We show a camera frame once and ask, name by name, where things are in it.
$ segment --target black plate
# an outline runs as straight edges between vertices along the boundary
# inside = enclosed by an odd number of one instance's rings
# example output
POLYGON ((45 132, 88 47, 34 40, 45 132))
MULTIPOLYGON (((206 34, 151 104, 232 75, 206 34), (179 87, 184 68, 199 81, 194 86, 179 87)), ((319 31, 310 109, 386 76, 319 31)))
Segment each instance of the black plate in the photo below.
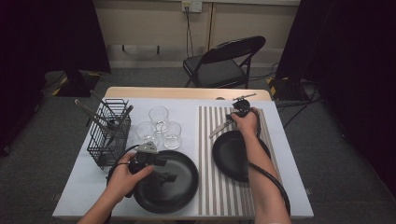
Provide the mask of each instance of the black plate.
POLYGON ((198 190, 198 170, 189 157, 178 151, 160 151, 157 158, 167 160, 167 163, 164 167, 154 166, 154 170, 177 175, 176 181, 160 186, 153 184, 150 178, 144 178, 134 188, 134 198, 149 212, 174 213, 185 207, 198 190))
MULTIPOLYGON (((259 141, 271 158, 268 146, 261 139, 259 141)), ((248 182, 247 149, 241 132, 230 131, 218 137, 213 144, 212 157, 225 175, 239 182, 248 182)))

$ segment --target black wire utensil holder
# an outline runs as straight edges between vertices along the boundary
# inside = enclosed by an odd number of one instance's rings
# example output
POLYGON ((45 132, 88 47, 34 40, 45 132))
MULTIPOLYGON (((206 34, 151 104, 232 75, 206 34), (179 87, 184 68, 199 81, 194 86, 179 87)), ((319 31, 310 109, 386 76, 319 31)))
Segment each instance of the black wire utensil holder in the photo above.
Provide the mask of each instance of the black wire utensil holder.
POLYGON ((93 91, 91 94, 101 103, 96 112, 78 99, 75 100, 75 103, 93 121, 87 150, 103 170, 106 166, 112 166, 126 148, 131 128, 129 114, 133 107, 128 106, 128 101, 125 102, 122 99, 102 100, 93 91))

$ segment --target striped mat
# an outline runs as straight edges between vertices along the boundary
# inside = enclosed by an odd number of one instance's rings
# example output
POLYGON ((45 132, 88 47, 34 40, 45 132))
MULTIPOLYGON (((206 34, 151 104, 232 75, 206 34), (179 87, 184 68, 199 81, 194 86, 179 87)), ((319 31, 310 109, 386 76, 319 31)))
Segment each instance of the striped mat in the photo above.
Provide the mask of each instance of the striped mat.
MULTIPOLYGON (((212 146, 225 132, 235 130, 234 123, 208 138, 212 130, 224 123, 225 115, 234 111, 232 107, 199 106, 199 199, 198 214, 206 216, 254 217, 254 205, 248 183, 241 183, 225 176, 212 159, 212 146)), ((261 139, 274 155, 265 116, 259 109, 261 139)))

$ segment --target person's left hand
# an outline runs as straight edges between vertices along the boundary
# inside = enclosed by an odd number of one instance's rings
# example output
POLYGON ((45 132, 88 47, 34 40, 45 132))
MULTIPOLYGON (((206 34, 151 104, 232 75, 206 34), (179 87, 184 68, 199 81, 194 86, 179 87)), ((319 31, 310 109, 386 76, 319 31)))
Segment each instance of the person's left hand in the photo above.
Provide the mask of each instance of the person's left hand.
POLYGON ((149 175, 153 167, 146 166, 136 174, 131 174, 128 169, 128 162, 134 158, 134 153, 126 153, 119 161, 119 164, 113 172, 110 181, 107 184, 106 191, 111 194, 119 203, 122 198, 129 193, 141 179, 149 175))

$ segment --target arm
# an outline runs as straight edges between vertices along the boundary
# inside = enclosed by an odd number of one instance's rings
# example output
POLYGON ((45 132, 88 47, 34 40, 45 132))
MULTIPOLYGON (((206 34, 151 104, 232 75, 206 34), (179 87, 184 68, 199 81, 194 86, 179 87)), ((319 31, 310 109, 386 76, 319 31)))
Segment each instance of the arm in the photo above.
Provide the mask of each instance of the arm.
MULTIPOLYGON (((134 154, 127 153, 121 158, 119 163, 127 163, 133 157, 134 154)), ((124 195, 134 188, 139 180, 149 175, 152 170, 152 166, 147 166, 138 173, 132 175, 128 170, 127 164, 120 164, 114 170, 105 191, 78 223, 105 223, 108 215, 116 204, 122 200, 124 195)))
MULTIPOLYGON (((247 159, 278 179, 272 161, 267 156, 256 136, 257 118, 249 112, 244 118, 232 114, 247 147, 247 159)), ((255 223, 291 223, 279 189, 266 176, 248 168, 248 179, 253 194, 255 223)))

